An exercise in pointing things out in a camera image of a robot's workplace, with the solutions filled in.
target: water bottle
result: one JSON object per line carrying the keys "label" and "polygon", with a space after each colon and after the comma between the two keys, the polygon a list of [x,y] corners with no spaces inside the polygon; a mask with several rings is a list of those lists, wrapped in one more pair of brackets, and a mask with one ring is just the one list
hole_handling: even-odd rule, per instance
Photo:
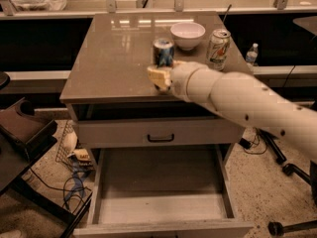
{"label": "water bottle", "polygon": [[253,68],[255,61],[258,57],[259,50],[258,44],[253,44],[247,52],[246,55],[246,62],[249,68]]}

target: floor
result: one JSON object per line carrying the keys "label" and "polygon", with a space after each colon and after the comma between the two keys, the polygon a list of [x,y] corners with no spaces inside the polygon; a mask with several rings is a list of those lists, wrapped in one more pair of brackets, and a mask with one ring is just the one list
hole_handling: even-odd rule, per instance
{"label": "floor", "polygon": [[[58,130],[55,133],[57,143],[33,166],[33,171],[54,187],[63,187],[65,181],[71,177],[70,170],[56,161],[67,123],[67,120],[62,118],[54,117],[58,123]],[[250,128],[246,130],[244,138],[253,141],[255,135],[255,129]],[[309,161],[305,157],[284,142],[276,140],[276,143],[287,156],[286,163],[294,163],[308,172]],[[270,221],[278,221],[285,226],[314,220],[317,217],[317,209],[313,204],[309,185],[296,175],[287,177],[275,159],[276,156],[271,149],[266,150],[264,142],[261,141],[248,153],[236,144],[226,164],[238,217],[254,223],[254,228],[245,238],[271,237],[267,231],[267,224]],[[84,184],[91,187],[93,177],[94,173],[85,180]],[[25,179],[38,192],[63,205],[62,191],[47,188],[34,175],[26,174]],[[74,200],[71,207],[75,208],[76,204],[77,200]],[[15,191],[9,189],[1,196],[0,233],[21,229],[26,231],[28,237],[54,238],[59,237],[64,228],[63,223],[22,198]],[[284,237],[317,237],[317,229],[288,233]]]}

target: gray cabinet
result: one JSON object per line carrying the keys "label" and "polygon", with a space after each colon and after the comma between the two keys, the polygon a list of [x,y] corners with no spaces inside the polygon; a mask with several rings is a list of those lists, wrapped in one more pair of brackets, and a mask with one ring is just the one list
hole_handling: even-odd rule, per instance
{"label": "gray cabinet", "polygon": [[[244,128],[158,92],[146,68],[152,42],[177,21],[205,26],[177,60],[204,62],[214,12],[96,15],[60,100],[96,168],[87,223],[75,237],[243,237],[224,169]],[[225,71],[248,73],[234,42]]]}

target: drawer handle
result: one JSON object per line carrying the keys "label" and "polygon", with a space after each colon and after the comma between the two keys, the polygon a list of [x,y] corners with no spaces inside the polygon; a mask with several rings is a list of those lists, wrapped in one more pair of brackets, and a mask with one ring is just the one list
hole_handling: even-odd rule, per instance
{"label": "drawer handle", "polygon": [[174,134],[170,134],[166,137],[152,137],[150,134],[148,134],[148,141],[151,143],[164,143],[164,142],[171,142],[175,138]]}

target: soda can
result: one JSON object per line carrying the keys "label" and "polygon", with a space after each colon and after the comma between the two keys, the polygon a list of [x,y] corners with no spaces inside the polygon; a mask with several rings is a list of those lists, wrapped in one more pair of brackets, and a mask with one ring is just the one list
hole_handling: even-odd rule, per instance
{"label": "soda can", "polygon": [[169,38],[158,38],[153,41],[154,64],[157,67],[172,67],[174,42]]}
{"label": "soda can", "polygon": [[226,29],[216,29],[209,37],[206,54],[206,64],[213,69],[223,70],[230,47],[230,32]]}

